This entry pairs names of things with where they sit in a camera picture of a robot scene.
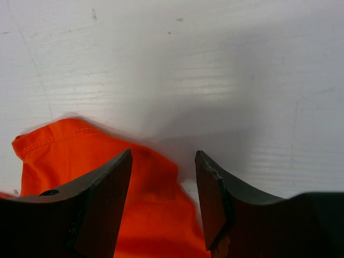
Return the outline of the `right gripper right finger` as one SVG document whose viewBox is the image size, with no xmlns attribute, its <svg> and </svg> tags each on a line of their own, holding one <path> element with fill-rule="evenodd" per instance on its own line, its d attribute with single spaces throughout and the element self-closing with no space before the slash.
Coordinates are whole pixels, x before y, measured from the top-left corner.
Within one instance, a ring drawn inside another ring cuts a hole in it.
<svg viewBox="0 0 344 258">
<path fill-rule="evenodd" d="M 343 193 L 281 198 L 195 156 L 206 249 L 212 257 L 343 257 Z"/>
</svg>

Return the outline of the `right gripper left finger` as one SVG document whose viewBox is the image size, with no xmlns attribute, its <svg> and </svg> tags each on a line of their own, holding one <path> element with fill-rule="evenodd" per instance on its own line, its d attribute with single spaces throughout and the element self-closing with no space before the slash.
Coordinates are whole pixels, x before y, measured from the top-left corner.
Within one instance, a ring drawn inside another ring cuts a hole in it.
<svg viewBox="0 0 344 258">
<path fill-rule="evenodd" d="M 132 173 L 125 150 L 39 195 L 1 200 L 1 257 L 113 257 Z"/>
</svg>

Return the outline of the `orange t-shirt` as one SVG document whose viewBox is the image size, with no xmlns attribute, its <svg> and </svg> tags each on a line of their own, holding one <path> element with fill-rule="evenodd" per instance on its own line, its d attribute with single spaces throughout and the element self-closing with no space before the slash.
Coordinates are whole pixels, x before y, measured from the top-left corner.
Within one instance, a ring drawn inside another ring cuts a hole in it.
<svg viewBox="0 0 344 258">
<path fill-rule="evenodd" d="M 130 149 L 132 175 L 115 257 L 210 256 L 196 208 L 177 180 L 177 165 L 154 150 L 78 118 L 19 135 L 12 146 L 23 162 L 22 196 L 68 183 Z"/>
</svg>

